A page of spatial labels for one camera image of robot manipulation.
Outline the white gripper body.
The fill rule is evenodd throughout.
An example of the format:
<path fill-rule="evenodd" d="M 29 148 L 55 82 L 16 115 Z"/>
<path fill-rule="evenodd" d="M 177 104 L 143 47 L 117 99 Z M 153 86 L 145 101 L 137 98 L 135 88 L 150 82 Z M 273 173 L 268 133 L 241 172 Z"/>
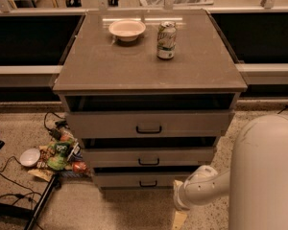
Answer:
<path fill-rule="evenodd" d="M 181 181 L 175 180 L 173 183 L 173 190 L 173 200 L 176 209 L 179 211 L 189 211 L 190 206 L 188 205 L 188 200 L 185 195 L 183 183 Z"/>

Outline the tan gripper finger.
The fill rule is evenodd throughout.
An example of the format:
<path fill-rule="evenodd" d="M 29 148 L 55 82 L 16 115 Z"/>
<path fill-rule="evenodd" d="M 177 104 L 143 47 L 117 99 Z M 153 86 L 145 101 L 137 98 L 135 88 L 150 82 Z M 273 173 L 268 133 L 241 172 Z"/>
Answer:
<path fill-rule="evenodd" d="M 183 211 L 176 211 L 174 214 L 174 220 L 171 230 L 181 230 L 185 221 L 187 219 L 187 214 Z"/>

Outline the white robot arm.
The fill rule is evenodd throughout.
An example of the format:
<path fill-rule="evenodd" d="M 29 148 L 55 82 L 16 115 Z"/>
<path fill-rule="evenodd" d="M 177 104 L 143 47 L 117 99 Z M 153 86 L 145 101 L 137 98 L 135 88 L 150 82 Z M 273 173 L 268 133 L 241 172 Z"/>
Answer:
<path fill-rule="evenodd" d="M 200 166 L 174 183 L 179 210 L 229 197 L 228 230 L 288 230 L 288 115 L 251 120 L 238 133 L 230 168 Z"/>

